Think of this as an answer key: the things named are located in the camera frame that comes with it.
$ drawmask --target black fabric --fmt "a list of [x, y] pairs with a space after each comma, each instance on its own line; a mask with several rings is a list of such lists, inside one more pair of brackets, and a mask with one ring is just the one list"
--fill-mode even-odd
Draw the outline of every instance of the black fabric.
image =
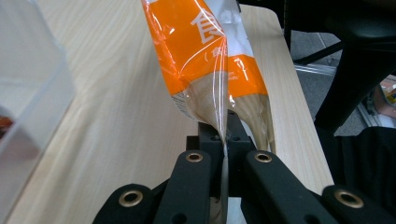
[[317, 132], [334, 183], [360, 190], [396, 217], [396, 129], [372, 127], [337, 137]]

